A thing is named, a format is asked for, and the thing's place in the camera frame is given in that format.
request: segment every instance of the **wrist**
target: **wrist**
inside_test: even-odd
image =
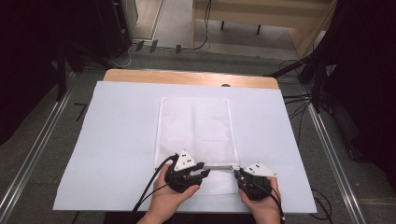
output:
[[[162,224],[163,221],[159,220],[157,217],[147,212],[138,222],[137,224]]]
[[[280,214],[277,211],[253,212],[256,224],[279,224]]]

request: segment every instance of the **metal rail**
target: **metal rail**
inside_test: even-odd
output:
[[[35,169],[35,165],[40,159],[40,155],[43,152],[44,147],[46,146],[56,123],[58,122],[59,117],[62,115],[64,111],[64,107],[67,104],[67,101],[70,97],[70,93],[73,90],[73,87],[76,83],[76,74],[71,73],[69,76],[69,89],[65,93],[64,97],[55,103],[55,106],[52,108],[49,117],[44,123],[43,128],[38,134],[37,139],[35,140],[33,146],[31,147],[29,154],[27,155],[25,161],[23,162],[21,169],[18,171],[14,180],[9,185],[4,198],[0,204],[0,224],[6,224],[9,216],[11,215],[12,210],[15,207],[18,199],[20,198],[24,187],[27,184],[27,181]]]

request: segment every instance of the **black controller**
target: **black controller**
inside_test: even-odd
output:
[[[251,201],[260,201],[271,194],[272,188],[267,177],[248,174],[242,168],[234,170],[233,174],[238,181],[238,188],[243,190]]]
[[[204,170],[198,175],[191,175],[192,171],[201,170],[204,167],[204,162],[198,162],[190,168],[176,171],[177,160],[179,160],[178,155],[165,174],[165,182],[176,192],[182,193],[192,185],[201,185],[202,179],[209,175],[210,169]]]

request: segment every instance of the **wire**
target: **wire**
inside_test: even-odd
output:
[[[292,100],[292,101],[287,101],[285,102],[285,105],[291,104],[291,103],[296,103],[296,102],[300,102],[300,101],[310,101],[312,98],[304,98],[304,99],[298,99],[298,100]]]
[[[280,64],[277,66],[277,69],[278,69],[278,71],[282,70],[282,69],[281,69],[281,65],[282,65],[283,63],[287,63],[287,62],[297,62],[297,61],[300,62],[302,65],[305,65],[305,63],[301,62],[300,60],[288,59],[288,60],[285,60],[285,61],[283,61],[282,63],[280,63]],[[294,72],[297,73],[297,77],[300,75],[300,73],[297,71],[297,68],[294,69]]]
[[[267,194],[274,200],[274,202],[276,203],[277,207],[279,208],[279,214],[280,214],[281,223],[284,223],[284,222],[285,222],[285,214],[283,213],[283,210],[282,210],[282,203],[281,203],[281,201],[280,201],[280,197],[279,197],[279,195],[277,194],[277,192],[271,187],[271,189],[272,189],[272,190],[274,191],[274,193],[276,194],[276,197],[277,197],[277,199],[276,199],[276,198],[274,197],[274,195],[272,195],[271,192],[268,192],[266,189],[262,188],[262,186],[260,186],[260,185],[258,185],[258,184],[256,184],[256,183],[252,183],[252,184],[253,184],[254,186],[256,186],[257,188],[264,190],[264,192],[267,193]]]
[[[286,95],[286,96],[283,96],[283,99],[287,99],[287,98],[299,98],[299,97],[307,97],[307,96],[312,96],[312,94]]]
[[[78,215],[79,215],[79,211],[77,211],[77,212],[75,213],[75,216],[73,217],[72,224],[75,224],[75,223],[76,223],[77,218],[78,218]]]
[[[163,168],[163,166],[170,160],[175,160],[177,158],[177,155],[174,156],[170,156],[168,158],[166,158],[163,163],[161,163],[157,170],[154,172],[154,175],[151,177],[150,181],[148,182],[148,185],[146,186],[145,190],[143,191],[142,196],[140,197],[139,201],[137,201],[136,205],[134,206],[134,210],[132,210],[131,214],[128,216],[128,222],[130,222],[131,218],[134,216],[134,214],[137,213],[137,209],[139,209],[140,205],[142,204],[142,202],[144,200],[146,200],[145,195],[147,193],[147,191],[149,190],[149,187],[151,186],[152,181],[154,180],[155,176],[157,176],[157,174],[161,171],[161,169]]]
[[[329,222],[332,224],[332,204],[330,203],[329,199],[328,199],[324,194],[322,194],[321,192],[319,192],[318,190],[316,190],[316,189],[311,189],[311,190],[317,192],[321,197],[323,197],[323,198],[326,200],[326,203],[329,205],[330,212],[327,211],[326,207],[325,207],[324,204],[320,201],[319,197],[314,197],[315,201],[319,204],[319,206],[320,206],[321,209],[323,210],[323,212],[324,212],[324,214],[326,215],[326,217],[317,217],[317,216],[315,216],[315,215],[313,215],[313,214],[309,214],[309,215],[310,215],[311,217],[314,217],[314,218],[318,219],[318,220],[329,220]]]
[[[120,65],[120,64],[117,64],[117,63],[115,63],[115,62],[113,62],[113,61],[111,61],[111,60],[107,60],[108,62],[110,62],[110,63],[113,63],[113,64],[115,64],[116,66],[118,66],[118,67],[126,67],[126,66],[128,66],[131,62],[132,62],[132,56],[131,56],[131,53],[130,53],[130,50],[133,48],[133,47],[135,47],[136,45],[132,45],[130,48],[128,48],[128,50],[127,50],[127,52],[128,52],[128,56],[129,56],[129,62],[127,63],[127,64],[125,64],[125,65]]]
[[[303,109],[303,112],[301,113],[300,124],[298,125],[297,147],[300,145],[301,126],[302,126],[302,123],[303,123],[304,112],[305,112],[305,110],[309,107],[310,104],[311,104],[311,103],[309,103],[308,105],[306,105],[305,108]]]
[[[289,116],[289,119],[292,120],[292,119],[294,119],[297,115],[303,113],[303,111],[304,111],[310,104],[311,104],[311,102],[306,102],[304,105],[301,105],[299,108],[301,108],[301,107],[303,107],[303,106],[305,106],[305,108],[304,108],[303,110],[300,110],[298,113],[297,113],[297,109],[299,109],[299,108],[297,108],[297,109],[294,111],[294,113],[291,114],[291,115]]]
[[[166,184],[164,184],[163,186],[161,186],[161,187],[155,189],[154,191],[152,191],[148,196],[146,196],[146,198],[144,198],[144,199],[142,200],[141,203],[143,203],[143,202],[144,202],[149,196],[151,196],[153,193],[155,193],[155,192],[157,192],[158,190],[163,189],[163,188],[165,188],[166,186],[168,186],[169,183],[166,183]]]
[[[204,22],[205,22],[205,28],[206,28],[206,36],[205,36],[205,41],[202,43],[200,47],[194,48],[194,49],[181,49],[181,50],[198,50],[201,49],[207,42],[208,40],[208,24],[209,24],[209,16],[210,16],[210,9],[212,8],[212,0],[209,0],[206,5],[206,10],[205,10],[205,16],[204,16]],[[156,47],[156,49],[176,49],[176,48],[171,48],[171,47]]]

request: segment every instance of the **table surface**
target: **table surface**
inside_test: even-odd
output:
[[[178,71],[110,69],[106,72],[104,81],[206,86],[221,86],[223,84],[228,84],[232,87],[279,90],[276,79],[273,77],[247,77],[227,74]]]
[[[218,88],[223,84],[231,88]],[[58,188],[54,210],[132,209],[131,202],[138,197],[136,192],[146,186],[144,181],[136,180],[146,180],[151,174],[158,102],[164,96],[228,99],[241,166],[260,161],[278,174],[279,188],[284,196],[282,207],[286,213],[316,212],[301,155],[274,78],[118,69],[108,70],[104,81],[98,82],[95,88],[78,142]],[[131,146],[139,150],[132,151]],[[131,175],[136,167],[139,172]],[[148,207],[149,200],[146,200],[141,209],[144,211]],[[195,195],[184,202],[179,211],[246,213],[248,209],[235,193]]]

